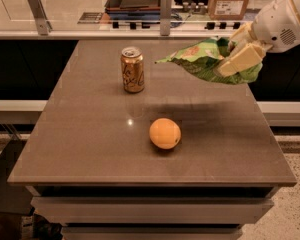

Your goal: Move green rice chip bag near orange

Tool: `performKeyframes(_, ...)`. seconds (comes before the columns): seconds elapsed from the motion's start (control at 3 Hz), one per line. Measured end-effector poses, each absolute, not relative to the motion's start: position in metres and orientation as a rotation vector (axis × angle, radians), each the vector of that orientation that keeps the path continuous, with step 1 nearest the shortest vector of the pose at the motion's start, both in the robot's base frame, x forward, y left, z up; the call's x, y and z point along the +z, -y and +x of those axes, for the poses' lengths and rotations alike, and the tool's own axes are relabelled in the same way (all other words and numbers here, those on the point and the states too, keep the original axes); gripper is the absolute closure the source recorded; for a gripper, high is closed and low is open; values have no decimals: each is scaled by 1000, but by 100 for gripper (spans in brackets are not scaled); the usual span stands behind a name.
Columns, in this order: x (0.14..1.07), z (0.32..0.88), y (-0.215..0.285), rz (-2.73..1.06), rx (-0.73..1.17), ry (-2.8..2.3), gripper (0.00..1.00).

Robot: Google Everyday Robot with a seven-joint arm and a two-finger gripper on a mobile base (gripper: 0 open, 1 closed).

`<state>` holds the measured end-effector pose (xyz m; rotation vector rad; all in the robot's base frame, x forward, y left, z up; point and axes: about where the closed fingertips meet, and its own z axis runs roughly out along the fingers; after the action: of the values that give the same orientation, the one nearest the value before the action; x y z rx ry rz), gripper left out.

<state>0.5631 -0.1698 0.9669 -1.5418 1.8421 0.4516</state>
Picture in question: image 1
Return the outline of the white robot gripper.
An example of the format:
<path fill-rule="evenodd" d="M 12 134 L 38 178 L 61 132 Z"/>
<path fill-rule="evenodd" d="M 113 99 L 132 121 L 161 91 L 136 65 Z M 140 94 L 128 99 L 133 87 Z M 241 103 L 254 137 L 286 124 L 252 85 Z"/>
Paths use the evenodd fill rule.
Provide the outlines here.
<path fill-rule="evenodd" d="M 229 77 L 261 63 L 266 50 L 260 42 L 252 42 L 256 38 L 271 45 L 273 53 L 300 45 L 300 0 L 274 0 L 260 10 L 253 23 L 241 25 L 229 38 L 231 52 L 218 64 L 217 74 Z"/>

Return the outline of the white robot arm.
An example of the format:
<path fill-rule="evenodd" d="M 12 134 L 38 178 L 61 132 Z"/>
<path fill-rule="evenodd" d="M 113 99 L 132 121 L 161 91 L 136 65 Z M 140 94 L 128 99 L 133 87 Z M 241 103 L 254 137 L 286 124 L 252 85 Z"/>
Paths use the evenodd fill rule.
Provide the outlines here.
<path fill-rule="evenodd" d="M 282 53 L 300 45 L 300 0 L 274 0 L 229 39 L 230 54 L 214 69 L 228 77 L 262 62 L 267 52 Z"/>

